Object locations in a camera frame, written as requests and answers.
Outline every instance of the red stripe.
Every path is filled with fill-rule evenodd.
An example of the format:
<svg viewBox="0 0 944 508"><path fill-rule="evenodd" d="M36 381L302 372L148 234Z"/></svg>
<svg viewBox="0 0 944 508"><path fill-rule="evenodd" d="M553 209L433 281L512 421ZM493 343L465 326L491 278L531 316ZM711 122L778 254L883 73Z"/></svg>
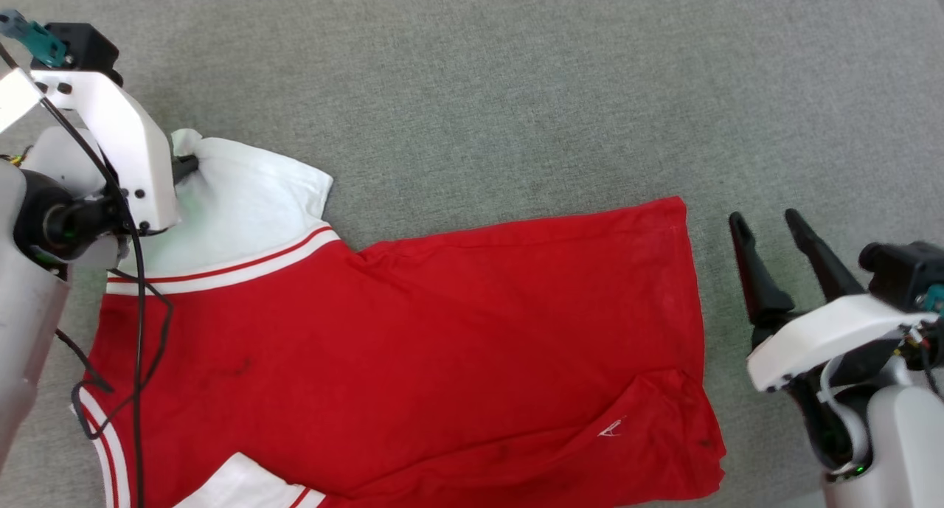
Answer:
<svg viewBox="0 0 944 508"><path fill-rule="evenodd" d="M310 491L311 491L311 488L305 488L305 491L301 492L301 495L298 495L298 498L296 499L296 501L293 502L292 506L289 506L289 508L298 508L298 505L301 504L301 501L305 500L306 495Z"/></svg>
<svg viewBox="0 0 944 508"><path fill-rule="evenodd" d="M189 276L168 276L168 277L153 277L153 278L148 277L147 280L148 282L151 282L151 283L186 282L187 280L190 280L190 279L201 279L201 277L217 276L220 274L225 274L227 272L242 270L244 268L249 268L250 266L256 266L257 264L261 262L267 262L267 260L273 260L273 259L279 258L289 252L294 252L294 250L297 250L298 248L301 248L304 245L307 245L307 243L309 243L311 239L314 239L314 236L322 232L327 232L327 230L330 230L330 229L331 229L331 226L322 226L321 228L314 230L314 232L311 232L309 236L307 236L301 243L297 243L297 245L290 246L284 250L280 250L279 252L276 252L270 256L265 256L257 260L251 260L251 262L235 264L233 266L229 266L229 267L222 268L219 270L211 270L209 272L201 272L199 274L192 274ZM108 283L134 283L134 280L124 279L124 277L109 277Z"/></svg>
<svg viewBox="0 0 944 508"><path fill-rule="evenodd" d="M88 423L91 424L91 429L98 432L98 421L95 421L95 418L91 417L91 413L88 410L85 410L85 417L88 418ZM103 433L101 437L98 438L102 442L103 447L105 448L105 458L108 459L108 474L111 476L111 499L114 501L114 506L119 506L118 504L118 478L115 476L115 461L111 458L111 447L108 446L108 440L105 438Z"/></svg>

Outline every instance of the gray fabric surface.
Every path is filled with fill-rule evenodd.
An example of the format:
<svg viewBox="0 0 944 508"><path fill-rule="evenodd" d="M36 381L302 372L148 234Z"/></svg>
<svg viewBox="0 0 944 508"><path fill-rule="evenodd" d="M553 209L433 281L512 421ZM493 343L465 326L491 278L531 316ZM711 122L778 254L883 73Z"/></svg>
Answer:
<svg viewBox="0 0 944 508"><path fill-rule="evenodd" d="M822 298L789 242L788 206L849 264L871 240L944 240L935 0L0 3L94 22L166 131L189 126L334 175L327 219L352 246L681 195L705 386L729 451L721 491L692 506L771 504L817 484L799 412L746 376L727 215L748 216L802 307ZM0 152L47 124L31 116ZM80 275L63 323L85 347L101 290ZM55 344L0 506L102 505L97 457L68 409L80 374Z"/></svg>

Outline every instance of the teal connector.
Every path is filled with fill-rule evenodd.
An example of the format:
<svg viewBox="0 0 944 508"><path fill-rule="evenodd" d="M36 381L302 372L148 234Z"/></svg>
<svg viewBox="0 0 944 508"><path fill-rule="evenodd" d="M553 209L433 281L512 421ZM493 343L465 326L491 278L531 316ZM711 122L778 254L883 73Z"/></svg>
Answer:
<svg viewBox="0 0 944 508"><path fill-rule="evenodd" d="M935 283L924 296L924 310L944 316L944 285Z"/></svg>
<svg viewBox="0 0 944 508"><path fill-rule="evenodd" d="M20 41L34 58L50 68L60 68L68 62L65 44L43 25L27 21L16 10L0 10L0 34Z"/></svg>

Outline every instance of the black cable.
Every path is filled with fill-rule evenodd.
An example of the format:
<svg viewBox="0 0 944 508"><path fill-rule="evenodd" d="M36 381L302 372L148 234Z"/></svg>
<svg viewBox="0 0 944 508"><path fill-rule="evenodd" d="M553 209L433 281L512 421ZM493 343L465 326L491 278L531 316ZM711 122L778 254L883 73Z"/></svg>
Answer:
<svg viewBox="0 0 944 508"><path fill-rule="evenodd" d="M108 272L111 272L112 274L118 277L124 277L124 279L137 280L137 277L131 276L131 274L126 274L122 272L121 270L112 269L112 270L109 270ZM147 289L150 290L150 292L154 294L154 296L156 296L158 300L161 300L161 303L167 307L167 313L165 313L164 320L161 324L161 340L159 340L158 351L156 351L154 355L154 359L151 361L151 367L149 367L147 370L147 374L145 375L145 380L142 381L142 385L141 385L142 391L144 391L145 388L148 387L148 384L151 382L151 378L154 377L154 373L158 369L158 364L161 363L161 359L167 347L167 340L168 340L168 337L170 336L171 319L174 316L174 304L171 303L170 300L166 299L166 297L163 296L163 294L158 292L158 290L156 290L154 288L154 285L152 285L151 283L146 283L146 286L147 286ZM78 347L75 346L74 343L72 343L72 345L70 346L70 343L72 343L71 340L69 340L69 342L66 342L66 345L71 350L74 351L77 357L80 358L81 363L84 364L84 366L90 366L91 361L89 361L88 358L85 357L85 353L83 353L81 349L78 349ZM111 384L108 384L108 381L105 380L105 378L98 375L94 370L88 370L88 373L91 375L91 380L82 380L79 383L76 383L72 389L72 404L75 410L77 411L80 410L80 407L82 404L80 400L80 391L82 388L86 386L95 386L98 389L104 392L107 392L109 394L114 392L114 388L111 387ZM78 415L78 423L80 423L80 426L82 428L82 433L85 434L85 437L89 438L90 440L97 440L98 438L100 438L102 434L105 433L105 428L107 428L108 425L111 424L112 421L114 421L115 416L121 412L122 408L128 406L128 404L131 403L131 400L133 397L134 397L134 394L132 393L131 396L126 397L121 403L118 404L118 406L113 408L111 410L111 413L109 413L108 416L105 417L105 419L102 421L102 424L99 425L97 430L94 430L94 431L92 430L91 425L89 424L89 421L87 420L87 418L85 418L84 415L81 415L81 414Z"/></svg>
<svg viewBox="0 0 944 508"><path fill-rule="evenodd" d="M944 326L942 326L940 320L931 325L934 328L935 334L937 334L937 357L934 359L934 363L931 362L931 350L929 347L925 347L924 344L918 344L917 348L921 350L921 368L924 370L924 377L928 380L928 386L931 388L932 392L944 400L944 394L941 394L940 386L937 385L937 379L934 378L932 371L934 366L939 366L941 360L944 359Z"/></svg>
<svg viewBox="0 0 944 508"><path fill-rule="evenodd" d="M927 377L928 386L931 387L931 391L938 396L941 396L941 389L937 386L937 380L934 378L934 373L931 372L931 354L928 352L927 347L920 347L921 350L921 366L924 368L924 377Z"/></svg>
<svg viewBox="0 0 944 508"><path fill-rule="evenodd" d="M6 47L3 47L3 44L0 44L0 58L3 58L3 61L6 62L11 69L19 69L19 64L16 63L16 60L12 55L7 51ZM40 98L40 105L43 106L52 116L56 119L56 122L65 129L65 131L75 140L76 143L82 148L85 152L85 155L88 156L88 159L94 163L95 168L98 169L98 172L101 173L102 178L105 179L105 191L111 195L119 205L119 213L122 217L122 222L127 226L128 233L131 234L131 242L134 246L134 262L138 271L138 277L135 278L138 285L138 337L137 337L137 350L135 354L135 364L134 364L134 390L129 397L129 400L132 402L132 430L134 437L134 451L135 451L135 478L137 481L137 508L145 507L145 464L144 464L144 447L142 447L142 435L141 435L141 391L144 389L144 384L142 384L141 378L141 369L142 369L142 358L144 357L144 342L145 342L145 289L148 289L148 280L145 277L145 257L142 253L141 247L141 237L138 234L138 226L134 222L134 218L131 215L131 209L128 208L128 202L125 201L125 196L122 194L121 186L118 185L118 181L115 179L115 176L112 175L112 172L107 168L108 159L105 157L105 154L102 154L102 158L99 159L98 155L95 154L94 149L91 148L91 145L85 141L85 138L78 133L77 129L68 121L67 118L62 115L62 113L56 108L45 96ZM168 305L168 313L172 313L172 305L166 300L162 301ZM74 346L74 343L70 340L66 342L67 346L72 344L70 348ZM159 352L163 353L164 344L159 347ZM88 363L88 359L84 355L80 356L80 359L83 359L83 363ZM154 373L156 369L156 363L152 363L151 370L148 370L149 376ZM100 376L89 372L92 374L91 381L82 381L82 383L75 385L73 389L73 401L78 395L78 390L81 390L81 385L84 383L98 383L103 389L109 387L109 385L102 380ZM121 403L118 408L122 408L125 404L128 403L128 400L125 400L124 403ZM112 411L112 414L109 414L109 420L114 416L116 411ZM77 415L84 420L84 414L81 414L80 408L77 408ZM83 430L86 432L86 435L90 435L87 424L83 423Z"/></svg>

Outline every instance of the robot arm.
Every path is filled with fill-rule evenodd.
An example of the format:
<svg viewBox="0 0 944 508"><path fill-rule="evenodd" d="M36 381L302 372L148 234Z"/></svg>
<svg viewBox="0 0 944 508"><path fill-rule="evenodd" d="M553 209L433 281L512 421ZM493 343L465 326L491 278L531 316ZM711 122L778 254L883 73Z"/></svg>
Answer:
<svg viewBox="0 0 944 508"><path fill-rule="evenodd" d="M944 250L873 243L860 256L869 289L796 210L786 212L827 304L794 312L760 259L740 213L729 219L749 321L748 373L758 391L796 401L824 468L832 508L940 505L944 401L907 370L944 364Z"/></svg>
<svg viewBox="0 0 944 508"><path fill-rule="evenodd" d="M163 232L178 222L174 184L196 168L196 160L171 156L154 119L122 90L112 70L117 49L91 25L39 27L3 11L0 32L23 41L37 57L30 74L13 67L0 78L0 132L38 104L71 109L88 128L47 129L22 159L0 161L2 468L34 403L73 266L114 268L129 236ZM75 141L75 132L98 163ZM102 167L120 193L108 188Z"/></svg>

